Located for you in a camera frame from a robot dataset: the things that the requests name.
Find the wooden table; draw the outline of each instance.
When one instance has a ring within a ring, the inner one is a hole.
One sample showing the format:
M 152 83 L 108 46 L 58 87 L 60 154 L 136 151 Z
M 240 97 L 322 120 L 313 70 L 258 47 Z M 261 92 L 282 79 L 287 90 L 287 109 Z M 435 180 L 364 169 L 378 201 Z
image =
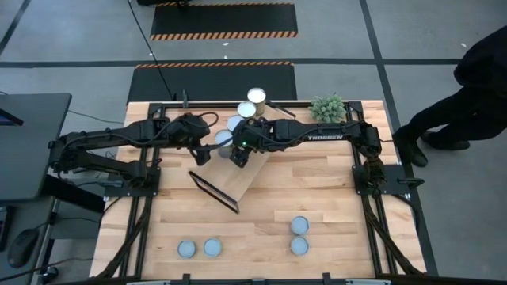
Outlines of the wooden table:
M 366 121 L 379 128 L 381 139 L 391 139 L 383 102 L 362 103 Z M 125 123 L 145 119 L 148 105 L 129 104 Z M 209 110 L 170 109 L 166 115 L 174 118 L 188 111 L 199 114 Z M 307 109 L 289 110 L 297 120 L 313 122 Z M 220 120 L 204 143 L 213 143 L 214 134 L 226 128 L 227 118 L 235 114 L 233 108 L 214 111 Z M 139 150 L 121 147 L 116 157 L 138 160 Z M 354 191 L 349 142 L 305 142 L 273 153 L 239 202 L 239 215 L 197 189 L 188 175 L 196 164 L 187 150 L 163 149 L 161 158 L 161 188 L 151 211 L 143 279 L 181 279 L 184 273 L 190 273 L 192 279 L 320 279 L 323 272 L 330 272 L 332 278 L 374 276 L 364 213 Z M 385 164 L 398 162 L 392 142 L 383 144 L 381 158 Z M 393 240 L 413 265 L 424 271 L 410 208 L 391 196 L 384 196 L 383 203 Z M 91 276 L 105 267 L 124 241 L 130 206 L 131 199 L 123 198 L 103 218 Z M 294 238 L 290 221 L 298 215 L 311 221 L 307 235 L 311 248 L 305 256 L 295 256 L 289 246 Z M 203 252 L 204 241 L 211 237 L 223 243 L 222 253 L 214 259 Z M 196 242 L 192 259 L 177 255 L 177 245 L 184 239 Z M 387 272 L 378 236 L 377 242 Z M 134 262 L 129 265 L 129 273 L 133 273 Z

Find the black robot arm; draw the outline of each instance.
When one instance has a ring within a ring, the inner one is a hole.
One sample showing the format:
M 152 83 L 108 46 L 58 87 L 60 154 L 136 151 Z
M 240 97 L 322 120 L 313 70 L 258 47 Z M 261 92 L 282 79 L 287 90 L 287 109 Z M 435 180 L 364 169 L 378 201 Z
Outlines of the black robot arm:
M 297 120 L 242 121 L 233 131 L 231 160 L 239 167 L 248 162 L 253 152 L 284 151 L 303 142 L 341 141 L 351 142 L 366 158 L 365 180 L 378 187 L 385 183 L 385 170 L 379 155 L 382 146 L 379 131 L 364 121 L 340 123 L 301 123 Z
M 92 154 L 113 146 L 188 148 L 198 165 L 210 159 L 210 148 L 202 147 L 200 139 L 209 135 L 208 124 L 202 115 L 186 113 L 173 121 L 169 118 L 140 120 L 127 127 L 104 131 L 72 132 L 49 143 L 49 165 L 56 173 L 83 168 L 116 173 L 135 186 L 150 183 L 145 161 L 122 162 Z

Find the concrete floor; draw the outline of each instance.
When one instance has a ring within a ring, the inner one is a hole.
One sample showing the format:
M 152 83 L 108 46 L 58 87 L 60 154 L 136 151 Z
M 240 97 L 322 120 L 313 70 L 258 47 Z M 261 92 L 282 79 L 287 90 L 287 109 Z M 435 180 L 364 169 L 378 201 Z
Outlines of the concrete floor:
M 5 48 L 0 44 L 0 90 L 72 93 L 72 110 L 122 121 L 135 65 L 125 61 L 151 59 L 126 1 L 0 1 L 0 39 L 8 41 Z M 503 0 L 292 2 L 298 19 L 297 38 L 160 41 L 151 46 L 161 60 L 223 59 L 225 55 L 229 59 L 320 59 L 296 64 L 299 99 L 336 92 L 352 100 L 393 100 L 395 108 L 389 111 L 395 129 L 459 88 L 452 77 L 454 66 L 433 59 L 459 59 L 474 42 L 507 25 L 507 2 Z M 154 8 L 132 4 L 149 33 Z M 387 81 L 382 81 L 377 67 L 382 70 L 383 64 L 336 64 L 340 63 L 337 59 L 374 59 L 364 4 L 378 40 L 377 62 L 383 62 L 381 55 L 384 59 L 424 59 L 420 65 L 386 65 Z M 27 6 L 24 13 L 22 6 Z M 11 26 L 16 16 L 21 20 Z M 21 63 L 37 68 L 22 68 L 26 65 Z M 69 114 L 63 132 L 114 126 Z M 472 148 L 459 153 L 423 148 L 429 166 L 414 169 L 414 174 L 426 180 L 419 192 L 441 276 L 507 279 L 506 143 L 507 134 L 502 134 L 473 142 Z M 88 257 L 93 249 L 93 239 L 64 241 L 55 246 L 52 259 Z M 59 281 L 84 279 L 89 267 L 68 264 L 65 268 L 72 271 L 63 273 Z

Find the succulent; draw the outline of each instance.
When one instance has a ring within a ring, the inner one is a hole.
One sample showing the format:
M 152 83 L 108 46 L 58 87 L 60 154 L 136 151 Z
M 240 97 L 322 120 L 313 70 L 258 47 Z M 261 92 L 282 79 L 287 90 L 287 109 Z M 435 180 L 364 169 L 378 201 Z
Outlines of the succulent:
M 316 97 L 311 101 L 311 118 L 321 123 L 336 123 L 345 117 L 344 104 L 336 93 L 328 97 Z

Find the hazard stripe tape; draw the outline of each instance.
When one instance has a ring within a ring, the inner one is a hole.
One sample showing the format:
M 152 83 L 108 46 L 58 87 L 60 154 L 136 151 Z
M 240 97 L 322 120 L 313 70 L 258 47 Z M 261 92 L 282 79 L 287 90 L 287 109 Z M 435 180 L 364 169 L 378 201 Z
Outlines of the hazard stripe tape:
M 223 4 L 189 4 L 189 6 L 197 7 L 197 6 L 246 6 L 246 5 L 294 5 L 294 3 L 290 2 L 259 2 L 259 3 L 223 3 Z M 162 3 L 157 4 L 157 7 L 163 6 L 177 6 L 176 2 Z
M 135 68 L 171 68 L 171 67 L 234 67 L 234 66 L 274 66 L 294 65 L 292 62 L 217 62 L 217 63 L 163 63 L 138 64 Z
M 296 31 L 273 32 L 198 32 L 182 34 L 151 35 L 150 40 L 221 40 L 221 39 L 259 39 L 297 37 Z

